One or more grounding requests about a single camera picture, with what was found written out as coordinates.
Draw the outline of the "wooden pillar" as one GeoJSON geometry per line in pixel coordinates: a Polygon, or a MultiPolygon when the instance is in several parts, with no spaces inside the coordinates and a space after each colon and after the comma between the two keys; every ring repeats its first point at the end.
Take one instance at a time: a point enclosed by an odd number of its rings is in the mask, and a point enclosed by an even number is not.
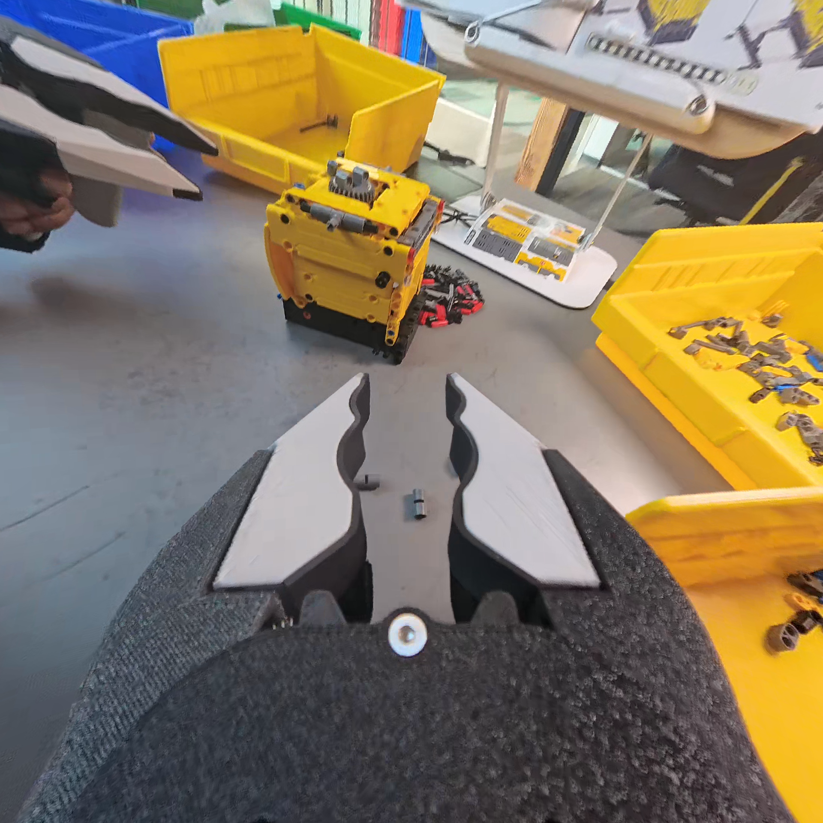
{"type": "Polygon", "coordinates": [[[569,117],[569,107],[552,98],[543,98],[520,157],[514,181],[531,192],[549,165],[569,117]]]}

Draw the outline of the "shelf of coloured bins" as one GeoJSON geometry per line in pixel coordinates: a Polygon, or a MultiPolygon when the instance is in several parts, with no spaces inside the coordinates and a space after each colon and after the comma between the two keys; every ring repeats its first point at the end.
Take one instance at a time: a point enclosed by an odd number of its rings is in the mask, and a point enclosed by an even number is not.
{"type": "Polygon", "coordinates": [[[409,63],[437,68],[437,56],[423,33],[421,13],[399,2],[369,2],[368,44],[409,63]]]}

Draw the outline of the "blue plastic bin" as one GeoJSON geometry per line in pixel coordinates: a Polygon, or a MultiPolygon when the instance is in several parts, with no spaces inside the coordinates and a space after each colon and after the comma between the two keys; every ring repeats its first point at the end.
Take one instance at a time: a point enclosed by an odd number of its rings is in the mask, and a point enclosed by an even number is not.
{"type": "Polygon", "coordinates": [[[2,16],[83,53],[167,106],[158,41],[190,36],[190,21],[93,1],[2,1],[2,16]]]}

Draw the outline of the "black office chair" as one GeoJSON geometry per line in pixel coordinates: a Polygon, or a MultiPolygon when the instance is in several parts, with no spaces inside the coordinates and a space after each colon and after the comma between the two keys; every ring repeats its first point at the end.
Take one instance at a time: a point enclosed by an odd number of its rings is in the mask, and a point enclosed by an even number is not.
{"type": "Polygon", "coordinates": [[[778,218],[821,174],[821,157],[796,144],[745,159],[671,147],[646,177],[655,205],[683,215],[681,227],[756,225],[778,218]]]}

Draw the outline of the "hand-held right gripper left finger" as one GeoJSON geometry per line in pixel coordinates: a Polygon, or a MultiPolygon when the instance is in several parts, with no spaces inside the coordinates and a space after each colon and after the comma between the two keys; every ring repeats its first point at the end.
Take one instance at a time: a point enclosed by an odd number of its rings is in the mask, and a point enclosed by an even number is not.
{"type": "Polygon", "coordinates": [[[348,588],[366,558],[355,479],[369,404],[358,373],[275,441],[213,589],[348,588]]]}

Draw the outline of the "green plastic bin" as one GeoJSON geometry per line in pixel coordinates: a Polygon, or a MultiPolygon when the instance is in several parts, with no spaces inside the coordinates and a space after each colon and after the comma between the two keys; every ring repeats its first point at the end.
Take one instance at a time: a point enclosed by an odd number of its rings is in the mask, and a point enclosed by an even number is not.
{"type": "Polygon", "coordinates": [[[279,7],[273,8],[273,18],[276,26],[300,26],[303,32],[308,32],[311,26],[319,26],[356,42],[360,42],[362,36],[361,30],[355,26],[286,2],[280,2],[279,7]]]}

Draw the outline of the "yellow lego model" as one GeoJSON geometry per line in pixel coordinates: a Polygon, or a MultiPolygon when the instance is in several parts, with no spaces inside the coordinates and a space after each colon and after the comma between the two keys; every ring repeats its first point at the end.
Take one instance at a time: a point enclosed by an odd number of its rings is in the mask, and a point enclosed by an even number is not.
{"type": "Polygon", "coordinates": [[[285,320],[402,363],[444,211],[427,184],[342,157],[286,189],[264,225],[285,320]]]}

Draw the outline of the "person's left hand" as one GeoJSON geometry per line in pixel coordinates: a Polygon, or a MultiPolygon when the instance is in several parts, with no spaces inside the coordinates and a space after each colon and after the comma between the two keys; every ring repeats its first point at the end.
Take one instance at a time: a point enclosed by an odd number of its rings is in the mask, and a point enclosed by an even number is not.
{"type": "Polygon", "coordinates": [[[47,170],[40,180],[54,197],[49,207],[41,207],[8,192],[1,193],[1,226],[8,234],[31,240],[62,228],[74,216],[70,177],[63,171],[47,170]]]}

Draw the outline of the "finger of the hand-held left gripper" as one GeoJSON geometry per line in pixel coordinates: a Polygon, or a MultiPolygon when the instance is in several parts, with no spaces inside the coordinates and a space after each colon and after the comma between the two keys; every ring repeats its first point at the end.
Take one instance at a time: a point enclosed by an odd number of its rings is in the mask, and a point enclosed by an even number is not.
{"type": "Polygon", "coordinates": [[[12,76],[36,94],[66,96],[95,114],[204,155],[219,152],[212,140],[185,120],[84,55],[76,57],[25,36],[12,36],[9,66],[12,76]]]}
{"type": "Polygon", "coordinates": [[[192,201],[200,188],[152,149],[129,146],[100,129],[74,123],[11,87],[1,90],[2,126],[50,146],[67,173],[101,183],[192,201]]]}

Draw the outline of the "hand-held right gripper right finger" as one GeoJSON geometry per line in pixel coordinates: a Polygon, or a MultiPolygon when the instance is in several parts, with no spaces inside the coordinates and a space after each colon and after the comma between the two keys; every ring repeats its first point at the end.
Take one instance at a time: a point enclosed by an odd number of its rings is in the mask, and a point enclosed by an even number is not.
{"type": "Polygon", "coordinates": [[[463,586],[598,589],[601,577],[543,443],[463,376],[446,378],[459,479],[450,552],[468,557],[463,586]]]}

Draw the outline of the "yellow plastic bin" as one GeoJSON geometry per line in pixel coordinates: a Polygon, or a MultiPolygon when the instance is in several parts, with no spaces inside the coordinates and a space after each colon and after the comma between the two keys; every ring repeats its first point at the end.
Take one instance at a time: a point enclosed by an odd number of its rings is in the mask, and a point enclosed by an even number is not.
{"type": "Polygon", "coordinates": [[[772,654],[787,576],[821,569],[820,487],[660,499],[626,515],[703,621],[777,790],[796,821],[822,821],[821,629],[772,654]]]}
{"type": "Polygon", "coordinates": [[[593,315],[599,350],[736,490],[820,487],[822,468],[776,430],[775,399],[749,404],[753,380],[702,368],[667,330],[778,312],[778,331],[821,350],[821,251],[821,223],[658,231],[593,315]]]}
{"type": "Polygon", "coordinates": [[[336,157],[403,173],[421,155],[445,76],[324,27],[162,39],[168,105],[217,145],[205,164],[281,194],[336,157]],[[338,116],[336,130],[300,128],[338,116]]]}

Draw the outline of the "pile of black red pins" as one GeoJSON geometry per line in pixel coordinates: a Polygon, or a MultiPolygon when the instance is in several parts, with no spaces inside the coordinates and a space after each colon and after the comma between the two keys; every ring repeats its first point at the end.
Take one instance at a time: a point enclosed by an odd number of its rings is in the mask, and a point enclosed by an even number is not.
{"type": "Polygon", "coordinates": [[[423,306],[418,324],[435,328],[461,324],[486,303],[479,284],[462,270],[436,264],[426,265],[420,296],[423,306]]]}

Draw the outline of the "white and wood book stand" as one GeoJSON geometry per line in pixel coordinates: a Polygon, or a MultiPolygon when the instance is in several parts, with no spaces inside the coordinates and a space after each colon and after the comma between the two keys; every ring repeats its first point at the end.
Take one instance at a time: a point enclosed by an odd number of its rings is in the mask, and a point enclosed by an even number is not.
{"type": "Polygon", "coordinates": [[[799,138],[821,135],[821,129],[806,132],[790,124],[716,107],[690,84],[588,51],[580,29],[598,3],[405,2],[420,11],[424,35],[440,60],[496,82],[483,186],[448,205],[435,240],[510,282],[572,310],[592,305],[616,272],[616,261],[595,244],[595,238],[652,138],[665,138],[678,147],[713,158],[745,159],[780,149],[799,138]],[[496,259],[463,242],[483,211],[508,199],[496,197],[491,184],[511,88],[555,99],[581,114],[611,119],[643,135],[641,148],[599,222],[593,229],[585,229],[580,251],[562,282],[496,259]]]}

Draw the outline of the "yellow and grey sticker sheet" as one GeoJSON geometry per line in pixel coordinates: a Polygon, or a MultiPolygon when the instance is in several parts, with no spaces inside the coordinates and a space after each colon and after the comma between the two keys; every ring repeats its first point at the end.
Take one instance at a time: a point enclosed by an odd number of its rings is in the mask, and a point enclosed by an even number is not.
{"type": "Polygon", "coordinates": [[[586,235],[583,227],[509,199],[473,222],[464,244],[530,272],[564,281],[586,235]]]}

